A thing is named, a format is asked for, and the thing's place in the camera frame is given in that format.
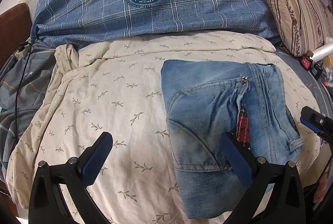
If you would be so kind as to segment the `person left hand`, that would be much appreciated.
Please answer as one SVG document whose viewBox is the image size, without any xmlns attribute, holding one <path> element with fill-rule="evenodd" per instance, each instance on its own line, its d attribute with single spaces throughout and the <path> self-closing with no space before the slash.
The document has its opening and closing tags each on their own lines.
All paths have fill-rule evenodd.
<svg viewBox="0 0 333 224">
<path fill-rule="evenodd" d="M 330 172 L 330 167 L 328 166 L 324 172 L 324 174 L 322 175 L 320 181 L 319 181 L 319 185 L 318 188 L 314 194 L 314 199 L 313 202 L 314 203 L 320 203 L 323 201 L 324 196 L 326 194 L 325 190 L 328 184 L 328 175 Z"/>
</svg>

